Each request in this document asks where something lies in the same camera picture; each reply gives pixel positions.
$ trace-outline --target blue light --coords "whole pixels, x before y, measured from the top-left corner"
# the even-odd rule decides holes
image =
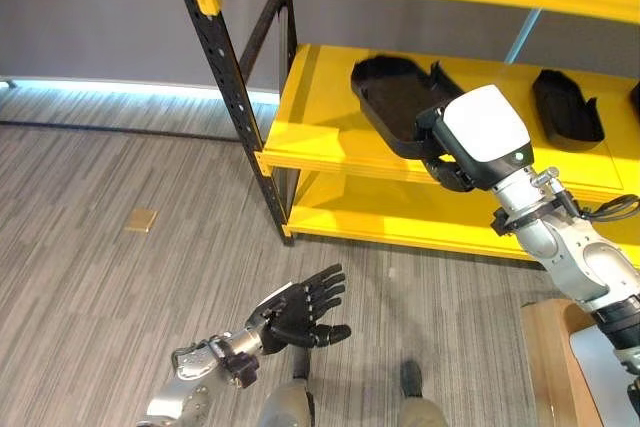
[[[119,94],[171,95],[200,99],[221,100],[217,88],[184,87],[179,85],[152,85],[127,82],[100,82],[79,80],[14,80],[18,87],[37,89],[71,90],[79,92],[106,92]],[[255,104],[278,105],[280,96],[273,92],[249,91],[249,100]]]

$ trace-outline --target shoe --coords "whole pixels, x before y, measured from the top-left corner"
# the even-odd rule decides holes
[[[400,385],[405,397],[422,397],[422,372],[415,360],[405,360],[400,366]]]

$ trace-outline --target metal shelving unit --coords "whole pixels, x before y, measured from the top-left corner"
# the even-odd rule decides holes
[[[640,22],[640,0],[474,0]],[[395,156],[360,113],[349,76],[366,49],[298,45],[293,0],[267,0],[240,60],[231,46],[220,0],[185,0],[205,55],[282,240],[311,233],[461,252],[527,258],[512,237],[490,229],[497,208],[484,192],[456,194],[434,185],[421,163]],[[281,17],[281,105],[263,143],[245,82],[277,13]],[[574,194],[602,202],[640,191],[638,120],[628,105],[632,79],[570,72],[585,95],[599,99],[608,136],[597,148],[568,153],[550,146],[535,115],[531,84],[540,68],[404,54],[424,67],[440,60],[464,89],[495,83],[519,109],[536,163],[557,165]],[[274,169],[300,172],[291,209]],[[640,266],[640,219],[600,228]]]

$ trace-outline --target cable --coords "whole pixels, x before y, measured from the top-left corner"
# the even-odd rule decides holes
[[[615,222],[617,220],[628,219],[640,212],[640,197],[634,194],[621,195],[615,199],[602,204],[595,211],[587,209],[580,211],[580,217],[591,222]]]

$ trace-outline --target black tray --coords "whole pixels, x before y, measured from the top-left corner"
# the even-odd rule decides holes
[[[533,92],[544,132],[555,147],[581,151],[604,140],[596,99],[585,102],[578,84],[562,72],[540,72]]]
[[[360,108],[369,122],[391,150],[405,159],[444,153],[429,139],[415,139],[416,117],[464,93],[438,62],[431,65],[427,74],[409,59],[384,55],[354,66],[351,89],[359,97]]]

